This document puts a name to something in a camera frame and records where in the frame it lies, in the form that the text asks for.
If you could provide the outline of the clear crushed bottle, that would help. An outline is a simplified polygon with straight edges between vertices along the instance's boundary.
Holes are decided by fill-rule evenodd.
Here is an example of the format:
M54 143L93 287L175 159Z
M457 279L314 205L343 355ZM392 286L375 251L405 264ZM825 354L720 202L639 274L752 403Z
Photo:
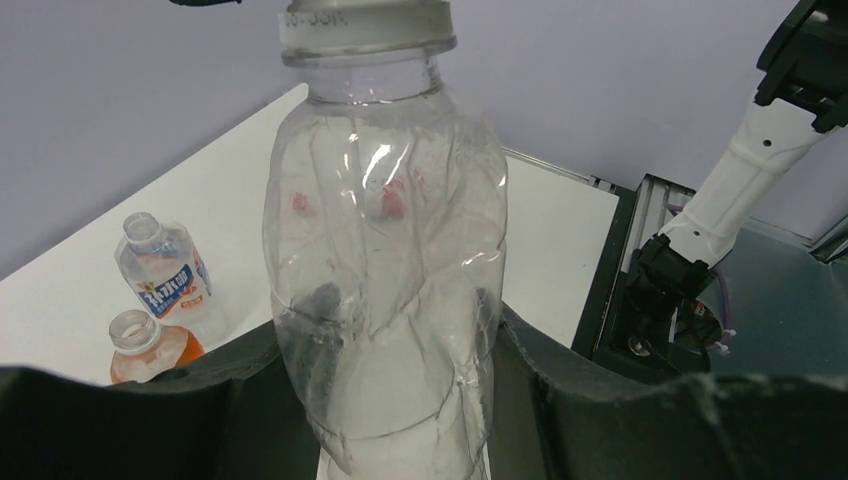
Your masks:
M425 49L313 61L272 150L282 358L332 479L482 479L507 162Z

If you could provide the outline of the orange tea bottle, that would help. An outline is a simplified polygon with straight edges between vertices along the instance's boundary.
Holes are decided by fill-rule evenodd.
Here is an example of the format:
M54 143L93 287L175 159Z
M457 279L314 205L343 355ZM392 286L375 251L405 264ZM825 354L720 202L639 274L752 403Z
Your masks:
M113 384L147 382L205 353L191 331L163 325L143 310L122 312L111 321L108 333L114 347L110 365Z

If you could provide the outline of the clear blue-label bottle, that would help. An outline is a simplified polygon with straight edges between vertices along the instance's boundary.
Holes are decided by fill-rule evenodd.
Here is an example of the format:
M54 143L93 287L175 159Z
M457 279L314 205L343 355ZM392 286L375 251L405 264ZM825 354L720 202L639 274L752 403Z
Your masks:
M225 340L228 327L209 270L184 225L161 222L147 212L129 215L115 260L155 319L188 329L207 351Z

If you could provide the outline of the white crushed-bottle cap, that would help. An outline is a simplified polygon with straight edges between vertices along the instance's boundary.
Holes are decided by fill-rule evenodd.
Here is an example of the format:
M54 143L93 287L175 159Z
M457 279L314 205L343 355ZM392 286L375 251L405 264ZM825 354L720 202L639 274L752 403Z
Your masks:
M448 1L293 1L279 28L286 65L457 45Z

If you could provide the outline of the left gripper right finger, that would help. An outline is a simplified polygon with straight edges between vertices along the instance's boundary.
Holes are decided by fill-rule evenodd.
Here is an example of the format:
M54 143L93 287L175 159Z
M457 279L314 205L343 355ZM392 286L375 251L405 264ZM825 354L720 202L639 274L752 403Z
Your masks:
M505 309L493 353L495 479L843 479L847 380L689 374L646 385Z

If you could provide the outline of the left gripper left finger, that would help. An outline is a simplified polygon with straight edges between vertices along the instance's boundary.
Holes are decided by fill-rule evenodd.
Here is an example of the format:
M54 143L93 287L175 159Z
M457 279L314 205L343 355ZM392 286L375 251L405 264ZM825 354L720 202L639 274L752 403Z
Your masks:
M269 323L146 383L1 371L5 479L312 479L318 463Z

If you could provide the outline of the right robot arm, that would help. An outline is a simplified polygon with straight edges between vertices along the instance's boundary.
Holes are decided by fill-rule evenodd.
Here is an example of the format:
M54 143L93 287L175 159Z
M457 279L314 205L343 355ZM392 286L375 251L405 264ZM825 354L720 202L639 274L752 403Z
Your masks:
M813 146L847 125L847 4L800 1L756 67L745 117L682 211L635 251L627 310L659 321L696 298L755 206Z

